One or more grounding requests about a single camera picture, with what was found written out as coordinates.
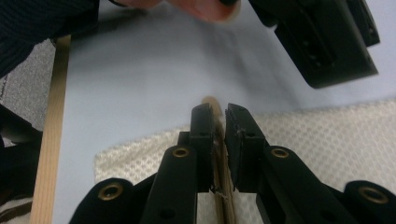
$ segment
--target dark sleeve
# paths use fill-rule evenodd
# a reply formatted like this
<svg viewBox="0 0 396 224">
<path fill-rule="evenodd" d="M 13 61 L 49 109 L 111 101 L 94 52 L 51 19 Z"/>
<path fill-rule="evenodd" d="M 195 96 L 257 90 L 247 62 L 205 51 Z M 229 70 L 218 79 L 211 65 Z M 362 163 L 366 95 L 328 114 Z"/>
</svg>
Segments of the dark sleeve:
<svg viewBox="0 0 396 224">
<path fill-rule="evenodd" d="M 0 77 L 47 38 L 92 28 L 99 0 L 0 0 Z"/>
</svg>

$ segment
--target gray carpet floor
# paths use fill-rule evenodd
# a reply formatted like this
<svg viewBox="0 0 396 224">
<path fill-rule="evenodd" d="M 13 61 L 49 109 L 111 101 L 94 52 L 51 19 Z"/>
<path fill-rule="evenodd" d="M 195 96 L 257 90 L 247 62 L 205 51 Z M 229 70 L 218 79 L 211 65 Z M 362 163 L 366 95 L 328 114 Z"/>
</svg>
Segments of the gray carpet floor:
<svg viewBox="0 0 396 224">
<path fill-rule="evenodd" d="M 29 58 L 0 79 L 0 104 L 43 131 L 55 47 L 50 41 L 35 46 Z"/>
</svg>

